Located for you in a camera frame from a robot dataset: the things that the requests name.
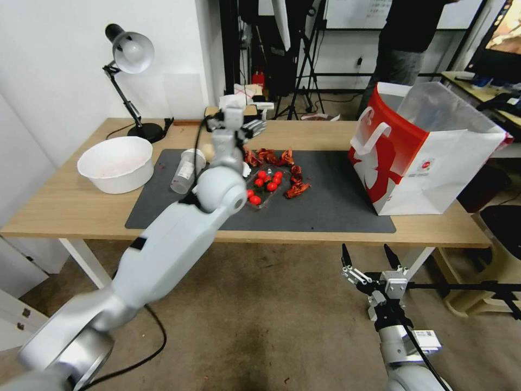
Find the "black pants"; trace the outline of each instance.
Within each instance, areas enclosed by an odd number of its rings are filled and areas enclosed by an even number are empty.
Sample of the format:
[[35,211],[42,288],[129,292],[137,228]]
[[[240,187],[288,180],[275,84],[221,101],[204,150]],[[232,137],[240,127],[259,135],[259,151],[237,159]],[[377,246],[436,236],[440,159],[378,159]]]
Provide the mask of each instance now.
[[404,52],[378,45],[376,68],[362,95],[357,119],[367,107],[377,82],[413,85],[422,68],[423,56],[424,52]]

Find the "gray desk mat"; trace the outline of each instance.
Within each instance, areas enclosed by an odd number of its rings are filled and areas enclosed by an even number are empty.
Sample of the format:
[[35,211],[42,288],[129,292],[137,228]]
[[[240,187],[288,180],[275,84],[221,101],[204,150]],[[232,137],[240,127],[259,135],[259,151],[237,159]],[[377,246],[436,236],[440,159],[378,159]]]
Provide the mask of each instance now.
[[[181,149],[165,149],[154,167],[125,224],[146,228],[168,205],[183,198],[170,189]],[[221,228],[228,231],[291,232],[395,232],[388,216],[378,216],[342,151],[294,151],[304,181],[312,187],[294,199],[280,189],[268,204],[256,210],[249,205],[230,217]]]

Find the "wooden tabletop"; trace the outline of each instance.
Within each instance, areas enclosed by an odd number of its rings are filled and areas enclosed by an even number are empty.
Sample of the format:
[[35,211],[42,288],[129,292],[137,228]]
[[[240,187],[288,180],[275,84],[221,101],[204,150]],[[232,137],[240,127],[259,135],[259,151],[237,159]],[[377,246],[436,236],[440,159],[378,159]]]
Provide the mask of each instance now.
[[[95,239],[134,239],[139,229],[125,222],[141,189],[126,194],[105,194],[78,174],[81,154],[106,135],[129,124],[128,118],[107,119],[72,155],[29,203],[1,230],[5,236]],[[148,120],[160,125],[162,120]],[[193,148],[196,124],[172,126],[167,137],[154,143],[154,161],[164,148]],[[347,150],[355,122],[269,121],[264,133],[251,141],[252,149]],[[204,132],[201,142],[209,141]],[[393,216],[394,234],[361,232],[219,231],[219,242],[400,244],[441,247],[487,247],[490,242],[456,201],[443,215]]]
[[[506,92],[502,90],[497,90],[495,88],[486,86],[483,88],[473,88],[472,84],[462,81],[462,80],[456,80],[456,77],[458,77],[458,74],[460,72],[453,72],[453,71],[445,71],[442,72],[441,75],[444,79],[448,80],[452,84],[457,85],[459,88],[464,90],[467,94],[472,95],[474,98],[479,100],[480,102],[486,102],[487,100],[490,100],[494,98],[495,96],[499,95],[501,92]],[[515,125],[521,127],[521,118],[518,116],[515,116],[514,114],[507,113],[506,111],[501,110],[495,110],[493,109],[497,114],[500,114],[504,118],[508,119]]]

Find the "person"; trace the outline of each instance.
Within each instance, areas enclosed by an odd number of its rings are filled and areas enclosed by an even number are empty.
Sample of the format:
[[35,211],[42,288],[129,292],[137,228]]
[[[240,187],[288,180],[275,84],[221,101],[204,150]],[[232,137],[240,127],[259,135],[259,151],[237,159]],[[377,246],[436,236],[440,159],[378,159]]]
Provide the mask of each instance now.
[[457,1],[429,0],[419,5],[418,0],[392,0],[378,41],[376,68],[362,95],[357,118],[367,107],[377,82],[414,84],[443,7]]

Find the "white bowl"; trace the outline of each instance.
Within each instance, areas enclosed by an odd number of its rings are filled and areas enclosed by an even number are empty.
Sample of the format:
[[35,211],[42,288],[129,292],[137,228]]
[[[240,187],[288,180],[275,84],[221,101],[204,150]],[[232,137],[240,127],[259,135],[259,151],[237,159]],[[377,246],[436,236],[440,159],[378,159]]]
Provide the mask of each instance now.
[[152,144],[141,137],[111,138],[86,150],[77,168],[101,191],[126,193],[152,177]]

